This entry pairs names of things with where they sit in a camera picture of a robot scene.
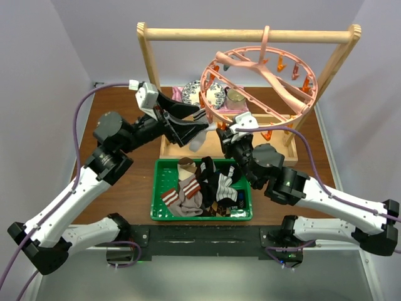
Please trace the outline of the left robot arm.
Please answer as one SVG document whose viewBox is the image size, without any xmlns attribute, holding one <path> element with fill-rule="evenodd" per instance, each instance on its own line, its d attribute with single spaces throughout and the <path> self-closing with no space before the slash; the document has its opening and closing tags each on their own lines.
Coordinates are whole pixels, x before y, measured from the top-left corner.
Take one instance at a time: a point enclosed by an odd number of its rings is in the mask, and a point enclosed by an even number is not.
<svg viewBox="0 0 401 301">
<path fill-rule="evenodd" d="M 118 213 L 95 223 L 69 228 L 74 219 L 99 195 L 113 186 L 133 164 L 127 154 L 164 135 L 184 146 L 207 127 L 187 117 L 198 112 L 196 105 L 176 102 L 160 92 L 138 96 L 144 116 L 133 124 L 117 112 L 103 114 L 93 133 L 97 147 L 80 167 L 74 180 L 31 220 L 14 222 L 10 237 L 42 275 L 53 273 L 73 254 L 102 243 L 123 246 L 129 242 L 131 226 Z"/>
</svg>

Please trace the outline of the pink round clip hanger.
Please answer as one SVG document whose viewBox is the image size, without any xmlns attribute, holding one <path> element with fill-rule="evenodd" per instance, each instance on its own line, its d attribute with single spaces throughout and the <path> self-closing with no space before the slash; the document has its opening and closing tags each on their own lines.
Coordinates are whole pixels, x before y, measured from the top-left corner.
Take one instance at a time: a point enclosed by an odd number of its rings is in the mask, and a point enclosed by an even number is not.
<svg viewBox="0 0 401 301">
<path fill-rule="evenodd" d="M 213 120 L 229 123 L 207 101 L 206 91 L 215 83 L 242 94 L 247 104 L 268 114 L 274 125 L 291 125 L 314 107 L 318 80 L 314 71 L 297 55 L 271 45 L 273 30 L 265 26 L 256 42 L 218 51 L 200 77 L 200 102 Z"/>
</svg>

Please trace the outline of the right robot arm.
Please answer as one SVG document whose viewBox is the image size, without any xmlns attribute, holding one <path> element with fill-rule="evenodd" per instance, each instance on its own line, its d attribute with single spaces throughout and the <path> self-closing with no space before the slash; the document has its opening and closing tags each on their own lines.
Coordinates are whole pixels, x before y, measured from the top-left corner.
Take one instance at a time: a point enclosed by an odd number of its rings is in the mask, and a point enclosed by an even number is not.
<svg viewBox="0 0 401 301">
<path fill-rule="evenodd" d="M 310 208 L 329 214 L 326 219 L 289 216 L 274 238 L 277 250 L 316 240 L 346 241 L 379 256 L 398 253 L 400 222 L 398 202 L 358 198 L 323 184 L 319 175 L 309 176 L 284 165 L 284 156 L 271 144 L 252 145 L 253 133 L 262 132 L 255 119 L 235 121 L 217 129 L 222 153 L 234 159 L 253 189 L 264 190 L 275 203 Z"/>
</svg>

